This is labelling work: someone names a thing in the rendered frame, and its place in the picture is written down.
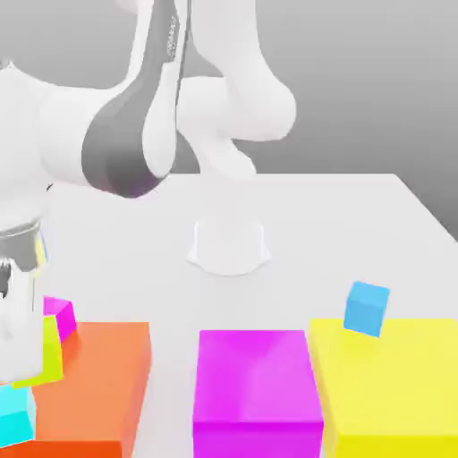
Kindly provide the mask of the small magenta cube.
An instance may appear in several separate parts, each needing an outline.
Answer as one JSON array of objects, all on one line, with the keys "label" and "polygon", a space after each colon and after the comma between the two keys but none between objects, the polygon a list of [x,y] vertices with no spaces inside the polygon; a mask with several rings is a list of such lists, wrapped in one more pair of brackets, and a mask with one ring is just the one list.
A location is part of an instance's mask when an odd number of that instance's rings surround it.
[{"label": "small magenta cube", "polygon": [[71,301],[45,296],[43,312],[45,316],[55,317],[61,343],[77,329],[77,322]]}]

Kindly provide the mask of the small blue cube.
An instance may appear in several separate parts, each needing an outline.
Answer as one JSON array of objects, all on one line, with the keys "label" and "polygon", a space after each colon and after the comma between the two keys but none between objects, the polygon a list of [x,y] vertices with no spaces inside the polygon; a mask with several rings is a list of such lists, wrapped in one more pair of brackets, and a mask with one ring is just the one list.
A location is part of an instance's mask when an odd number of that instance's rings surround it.
[{"label": "small blue cube", "polygon": [[346,300],[343,327],[380,337],[389,295],[388,288],[355,281]]}]

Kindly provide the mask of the large orange box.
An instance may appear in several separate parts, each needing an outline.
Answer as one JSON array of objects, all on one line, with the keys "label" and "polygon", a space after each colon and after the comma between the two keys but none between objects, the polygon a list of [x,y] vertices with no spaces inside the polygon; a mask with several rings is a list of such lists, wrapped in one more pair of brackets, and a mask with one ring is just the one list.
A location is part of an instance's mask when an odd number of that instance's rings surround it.
[{"label": "large orange box", "polygon": [[35,386],[36,438],[0,458],[132,458],[151,367],[146,322],[80,322],[64,377]]}]

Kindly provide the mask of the large magenta box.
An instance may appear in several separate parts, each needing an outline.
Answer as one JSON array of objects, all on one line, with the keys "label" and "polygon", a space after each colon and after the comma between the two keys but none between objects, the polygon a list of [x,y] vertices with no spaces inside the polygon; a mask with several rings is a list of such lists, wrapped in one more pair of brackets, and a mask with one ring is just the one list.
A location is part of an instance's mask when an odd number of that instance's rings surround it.
[{"label": "large magenta box", "polygon": [[193,458],[320,458],[323,430],[304,331],[200,331]]}]

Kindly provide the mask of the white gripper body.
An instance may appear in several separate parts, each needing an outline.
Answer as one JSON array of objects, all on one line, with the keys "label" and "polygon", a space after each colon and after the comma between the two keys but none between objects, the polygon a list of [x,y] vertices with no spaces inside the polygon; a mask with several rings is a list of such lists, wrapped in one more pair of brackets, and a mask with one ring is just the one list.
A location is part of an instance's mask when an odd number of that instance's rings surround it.
[{"label": "white gripper body", "polygon": [[31,313],[14,324],[0,312],[0,383],[10,384],[43,370],[43,317]]}]

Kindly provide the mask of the large yellow box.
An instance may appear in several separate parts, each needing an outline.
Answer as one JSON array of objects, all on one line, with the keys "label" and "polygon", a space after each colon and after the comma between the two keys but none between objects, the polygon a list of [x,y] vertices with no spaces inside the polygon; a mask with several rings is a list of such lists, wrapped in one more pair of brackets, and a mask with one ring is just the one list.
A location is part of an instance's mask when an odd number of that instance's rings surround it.
[{"label": "large yellow box", "polygon": [[391,318],[380,337],[314,318],[325,458],[458,458],[458,322]]}]

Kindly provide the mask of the small yellow-green cube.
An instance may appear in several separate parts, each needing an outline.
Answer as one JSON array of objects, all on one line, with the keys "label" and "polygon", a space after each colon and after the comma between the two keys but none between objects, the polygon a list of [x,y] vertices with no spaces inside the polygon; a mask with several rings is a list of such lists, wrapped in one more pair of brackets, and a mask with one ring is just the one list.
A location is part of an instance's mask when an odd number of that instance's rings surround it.
[{"label": "small yellow-green cube", "polygon": [[54,315],[43,317],[42,371],[34,377],[12,382],[13,389],[54,383],[64,376],[63,353]]}]

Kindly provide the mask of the small cyan cube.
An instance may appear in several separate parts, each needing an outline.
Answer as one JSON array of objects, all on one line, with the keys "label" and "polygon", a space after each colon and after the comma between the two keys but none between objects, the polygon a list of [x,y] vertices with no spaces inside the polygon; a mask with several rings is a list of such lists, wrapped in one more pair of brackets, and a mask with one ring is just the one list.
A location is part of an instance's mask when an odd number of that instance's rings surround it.
[{"label": "small cyan cube", "polygon": [[0,386],[0,448],[36,438],[37,407],[29,387]]}]

